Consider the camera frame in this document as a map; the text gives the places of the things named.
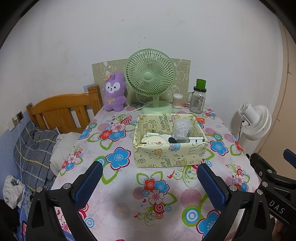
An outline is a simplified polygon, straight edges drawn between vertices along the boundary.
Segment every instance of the fan base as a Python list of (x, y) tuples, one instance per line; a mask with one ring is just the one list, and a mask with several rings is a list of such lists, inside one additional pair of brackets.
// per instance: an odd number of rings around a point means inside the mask
[(154, 107), (153, 104), (150, 104), (148, 106), (143, 107), (142, 112), (144, 114), (170, 114), (173, 112), (173, 107), (172, 104), (160, 100), (159, 105), (157, 107)]

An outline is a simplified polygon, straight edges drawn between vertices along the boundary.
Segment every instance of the wooden headboard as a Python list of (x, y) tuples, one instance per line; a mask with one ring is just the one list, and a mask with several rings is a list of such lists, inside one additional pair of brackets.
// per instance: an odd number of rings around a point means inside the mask
[[(86, 106), (91, 105), (94, 115), (102, 108), (102, 97), (99, 86), (88, 87), (88, 93), (57, 95), (40, 101), (35, 106), (27, 105), (27, 110), (34, 124), (42, 129), (53, 130), (56, 127), (61, 133), (82, 133), (89, 124)], [(77, 127), (70, 108), (74, 108), (80, 127)]]

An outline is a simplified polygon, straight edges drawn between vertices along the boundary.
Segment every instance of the cotton swab container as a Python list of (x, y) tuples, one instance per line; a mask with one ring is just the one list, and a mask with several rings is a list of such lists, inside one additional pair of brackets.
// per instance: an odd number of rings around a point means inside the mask
[(182, 94), (177, 94), (177, 93), (174, 94), (173, 95), (173, 108), (181, 108), (182, 100), (183, 100)]

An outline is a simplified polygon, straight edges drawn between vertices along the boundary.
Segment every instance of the mason jar with handle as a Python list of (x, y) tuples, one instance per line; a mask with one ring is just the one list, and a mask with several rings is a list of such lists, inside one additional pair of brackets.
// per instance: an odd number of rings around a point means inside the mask
[(205, 88), (206, 81), (196, 79), (196, 86), (193, 87), (193, 92), (189, 92), (187, 96), (187, 104), (189, 110), (196, 114), (201, 114), (205, 105), (205, 96), (207, 89)]

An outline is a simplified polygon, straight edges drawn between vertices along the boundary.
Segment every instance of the plush bunny face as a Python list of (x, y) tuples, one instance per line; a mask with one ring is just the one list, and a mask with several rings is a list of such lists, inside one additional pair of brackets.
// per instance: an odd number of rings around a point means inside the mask
[(115, 73), (105, 83), (105, 96), (123, 96), (126, 88), (123, 73)]

